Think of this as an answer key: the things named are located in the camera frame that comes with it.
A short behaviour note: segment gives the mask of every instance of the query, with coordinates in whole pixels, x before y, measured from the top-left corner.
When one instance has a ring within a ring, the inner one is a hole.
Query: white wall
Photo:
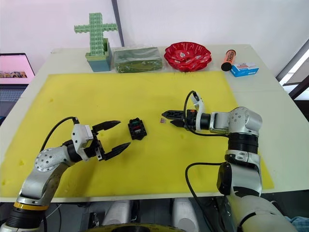
[[[251,44],[274,75],[309,38],[308,0],[118,0],[118,8],[125,45]]]
[[[95,12],[116,22],[110,0],[0,0],[0,52],[25,52],[36,73],[54,48],[89,47],[89,33],[75,34],[74,25]],[[104,36],[121,46],[117,31]]]

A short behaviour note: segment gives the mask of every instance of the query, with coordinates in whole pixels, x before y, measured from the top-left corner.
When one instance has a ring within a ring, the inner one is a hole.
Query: small box
[[[259,67],[257,67],[254,63],[240,63],[232,66],[231,73],[235,77],[238,77],[256,74],[258,70]]]

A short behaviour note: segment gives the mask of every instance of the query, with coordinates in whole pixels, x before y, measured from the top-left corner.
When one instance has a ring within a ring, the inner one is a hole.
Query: yellow foam mat
[[[184,170],[192,162],[224,161],[227,138],[202,137],[167,122],[166,110],[181,110],[190,90],[199,92],[207,112],[237,107],[222,72],[56,74],[47,78],[22,121],[1,166],[2,197],[18,195],[34,167],[42,143],[61,119],[77,116],[90,126],[120,120],[116,127],[101,131],[98,138],[106,152],[126,142],[120,155],[98,162],[93,157],[68,168],[56,197],[187,193]],[[131,140],[128,122],[139,117],[147,136]],[[70,139],[72,122],[56,129],[47,147]],[[193,167],[189,178],[196,192],[217,192],[217,166]],[[273,183],[262,163],[263,187]]]

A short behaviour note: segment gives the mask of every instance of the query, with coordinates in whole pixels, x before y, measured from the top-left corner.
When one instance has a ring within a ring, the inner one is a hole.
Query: red bowl
[[[211,62],[211,52],[200,44],[179,42],[165,49],[164,58],[170,66],[181,72],[193,72]]]

